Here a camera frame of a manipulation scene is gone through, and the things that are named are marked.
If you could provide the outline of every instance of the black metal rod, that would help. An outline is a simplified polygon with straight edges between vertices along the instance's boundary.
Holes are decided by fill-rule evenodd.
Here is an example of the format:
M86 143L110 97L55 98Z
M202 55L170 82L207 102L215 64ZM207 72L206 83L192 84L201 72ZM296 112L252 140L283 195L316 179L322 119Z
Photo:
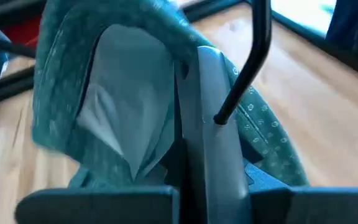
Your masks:
M234 82L224 103L215 115L216 124L226 124L237 107L242 94L252 83L265 62L272 40L272 9L270 0L252 1L253 41L248 60Z
M35 58L35 50L23 45L12 44L5 40L0 40L0 51Z
M24 91L31 90L33 86L34 79L32 77L27 77L19 82L14 82L8 86L4 86L3 88L0 88L0 102Z
M28 78L33 78L33 76L34 76L34 66L23 69L16 73L12 73L0 79L0 89L4 87L8 87L10 85L14 85Z

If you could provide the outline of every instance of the wooden floor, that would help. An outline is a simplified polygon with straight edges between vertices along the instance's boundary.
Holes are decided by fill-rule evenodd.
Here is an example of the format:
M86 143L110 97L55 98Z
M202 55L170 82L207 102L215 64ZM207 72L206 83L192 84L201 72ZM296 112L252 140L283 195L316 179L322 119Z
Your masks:
M242 67L252 41L247 6L195 26ZM15 60L9 72L32 63ZM254 86L289 133L313 185L358 186L355 71L275 23L270 53ZM31 123L31 91L0 103L0 223L14 223L12 212L22 197L66 186L78 168L63 155L37 148L30 137Z

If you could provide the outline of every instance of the teal fabric canopy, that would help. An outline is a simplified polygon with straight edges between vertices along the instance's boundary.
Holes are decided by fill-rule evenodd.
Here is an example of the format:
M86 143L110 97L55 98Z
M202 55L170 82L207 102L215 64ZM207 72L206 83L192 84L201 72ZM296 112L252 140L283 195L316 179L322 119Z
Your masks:
M202 45L213 46L183 14L161 0L52 0L43 14L37 48L33 139L61 151L116 187L134 184L128 164L76 123L101 34L112 24L137 27L161 41L173 59L187 63ZM238 69L226 60L231 85ZM235 112L240 139L263 159L256 165L289 185L307 179L281 124L250 87Z

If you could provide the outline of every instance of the blue curtain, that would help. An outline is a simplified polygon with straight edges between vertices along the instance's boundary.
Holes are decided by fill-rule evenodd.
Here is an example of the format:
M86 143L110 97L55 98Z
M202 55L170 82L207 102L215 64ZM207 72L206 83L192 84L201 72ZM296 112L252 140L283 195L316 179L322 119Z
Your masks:
M358 0L337 0L326 39L358 58Z

